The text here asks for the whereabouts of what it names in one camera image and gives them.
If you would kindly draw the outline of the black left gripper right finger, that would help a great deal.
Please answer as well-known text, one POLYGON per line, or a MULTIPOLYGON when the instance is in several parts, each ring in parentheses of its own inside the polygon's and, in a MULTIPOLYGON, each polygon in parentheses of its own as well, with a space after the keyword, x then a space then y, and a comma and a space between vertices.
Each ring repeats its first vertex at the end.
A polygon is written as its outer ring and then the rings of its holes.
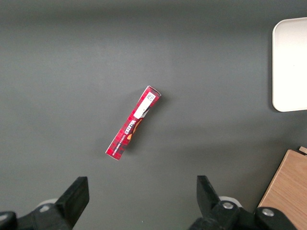
POLYGON ((235 202, 221 200, 206 176, 197 177, 197 203, 202 217, 190 230, 248 230, 243 209, 235 202))

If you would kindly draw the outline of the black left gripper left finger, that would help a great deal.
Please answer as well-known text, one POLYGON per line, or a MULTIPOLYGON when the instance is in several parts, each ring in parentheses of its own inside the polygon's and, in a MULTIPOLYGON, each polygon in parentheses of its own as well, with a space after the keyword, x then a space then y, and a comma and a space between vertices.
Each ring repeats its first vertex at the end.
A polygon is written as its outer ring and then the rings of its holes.
POLYGON ((18 219, 19 230, 71 230, 89 203, 88 178, 78 177, 54 202, 18 219))

